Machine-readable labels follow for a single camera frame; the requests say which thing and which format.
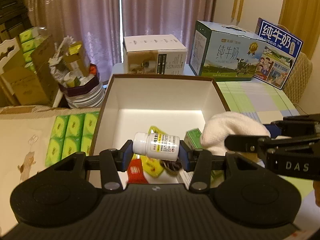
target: gold medal emblem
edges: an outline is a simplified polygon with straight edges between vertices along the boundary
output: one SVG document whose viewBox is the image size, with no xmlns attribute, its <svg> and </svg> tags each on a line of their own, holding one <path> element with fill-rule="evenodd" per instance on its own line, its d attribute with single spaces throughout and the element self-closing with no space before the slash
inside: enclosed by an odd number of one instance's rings
<svg viewBox="0 0 320 240">
<path fill-rule="evenodd" d="M 258 48 L 258 43 L 256 43 L 256 42 L 251 43 L 249 46 L 248 55 L 250 55 L 252 53 L 252 56 L 253 56 L 255 51 L 257 50 L 257 48 Z"/>
</svg>

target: beige cushion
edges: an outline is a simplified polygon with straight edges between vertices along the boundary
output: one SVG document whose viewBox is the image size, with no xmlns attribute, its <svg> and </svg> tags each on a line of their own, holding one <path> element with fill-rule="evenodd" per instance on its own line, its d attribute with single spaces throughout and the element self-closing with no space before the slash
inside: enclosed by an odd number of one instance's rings
<svg viewBox="0 0 320 240">
<path fill-rule="evenodd" d="M 292 103 L 298 103 L 312 72 L 312 62 L 304 53 L 300 53 L 291 71 L 283 91 Z"/>
</svg>

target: pink curtain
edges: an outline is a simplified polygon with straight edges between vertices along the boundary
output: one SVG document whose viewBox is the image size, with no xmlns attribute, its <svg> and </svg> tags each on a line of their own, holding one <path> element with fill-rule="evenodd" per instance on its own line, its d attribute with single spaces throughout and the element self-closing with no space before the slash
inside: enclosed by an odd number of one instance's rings
<svg viewBox="0 0 320 240">
<path fill-rule="evenodd" d="M 119 0 L 25 0 L 34 26 L 46 26 L 56 42 L 70 35 L 84 42 L 101 80 L 121 62 Z"/>
<path fill-rule="evenodd" d="M 191 51 L 196 20 L 210 21 L 215 0 L 122 0 L 124 36 L 173 34 Z"/>
</svg>

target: yellow package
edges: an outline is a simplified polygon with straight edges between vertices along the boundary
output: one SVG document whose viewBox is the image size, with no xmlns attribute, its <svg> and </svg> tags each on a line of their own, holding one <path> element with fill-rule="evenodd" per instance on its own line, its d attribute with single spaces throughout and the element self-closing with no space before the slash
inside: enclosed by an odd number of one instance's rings
<svg viewBox="0 0 320 240">
<path fill-rule="evenodd" d="M 162 134 L 167 134 L 164 131 L 160 130 L 158 127 L 151 125 L 148 131 L 148 134 L 150 133 L 162 133 Z"/>
<path fill-rule="evenodd" d="M 161 175 L 164 168 L 160 164 L 160 160 L 151 159 L 146 156 L 140 155 L 143 170 L 151 177 L 157 178 Z"/>
</svg>

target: white glove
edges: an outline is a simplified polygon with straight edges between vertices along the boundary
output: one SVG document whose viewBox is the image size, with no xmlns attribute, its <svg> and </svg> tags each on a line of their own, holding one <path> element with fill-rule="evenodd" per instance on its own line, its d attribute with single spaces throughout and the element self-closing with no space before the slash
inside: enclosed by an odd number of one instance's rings
<svg viewBox="0 0 320 240">
<path fill-rule="evenodd" d="M 236 112 L 216 114 L 206 122 L 200 137 L 201 145 L 213 155 L 224 156 L 228 149 L 224 140 L 230 134 L 270 136 L 261 123 Z"/>
</svg>

